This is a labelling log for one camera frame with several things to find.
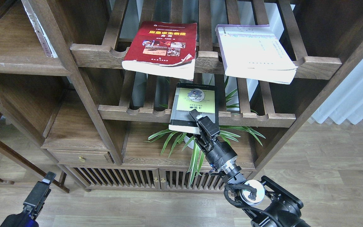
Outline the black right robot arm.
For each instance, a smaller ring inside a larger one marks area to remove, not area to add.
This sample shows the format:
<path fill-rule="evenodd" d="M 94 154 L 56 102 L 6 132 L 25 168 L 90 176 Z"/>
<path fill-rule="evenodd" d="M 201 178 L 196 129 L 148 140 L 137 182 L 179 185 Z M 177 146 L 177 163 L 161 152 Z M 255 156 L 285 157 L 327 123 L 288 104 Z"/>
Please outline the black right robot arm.
<path fill-rule="evenodd" d="M 196 109 L 190 111 L 198 132 L 195 138 L 206 160 L 224 183 L 224 196 L 236 208 L 242 209 L 253 227 L 308 227 L 301 219 L 303 203 L 266 176 L 248 180 L 236 165 L 237 154 L 227 142 L 220 142 L 219 126 Z"/>

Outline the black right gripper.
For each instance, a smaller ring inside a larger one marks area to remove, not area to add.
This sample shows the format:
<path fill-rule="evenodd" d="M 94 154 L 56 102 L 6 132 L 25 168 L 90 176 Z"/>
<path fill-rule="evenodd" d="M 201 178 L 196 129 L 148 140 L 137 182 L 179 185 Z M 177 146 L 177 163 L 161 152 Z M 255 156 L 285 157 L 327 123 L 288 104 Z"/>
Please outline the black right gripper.
<path fill-rule="evenodd" d="M 224 183 L 242 183 L 241 167 L 236 165 L 236 152 L 227 142 L 217 139 L 220 134 L 219 125 L 213 123 L 208 116 L 201 115 L 196 109 L 191 110 L 190 115 L 199 128 L 195 142 L 213 168 L 209 174 L 219 175 Z"/>

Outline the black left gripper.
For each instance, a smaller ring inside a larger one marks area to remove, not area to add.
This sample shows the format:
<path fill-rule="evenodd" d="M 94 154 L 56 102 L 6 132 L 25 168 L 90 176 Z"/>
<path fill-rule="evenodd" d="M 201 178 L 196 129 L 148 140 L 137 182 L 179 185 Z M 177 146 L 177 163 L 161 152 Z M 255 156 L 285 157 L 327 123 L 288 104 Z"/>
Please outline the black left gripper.
<path fill-rule="evenodd" d="M 44 202 L 51 192 L 49 186 L 55 177 L 54 172 L 48 172 L 42 181 L 38 181 L 23 203 L 26 213 L 7 216 L 0 227 L 39 227 L 33 218 L 37 218 L 42 210 Z"/>

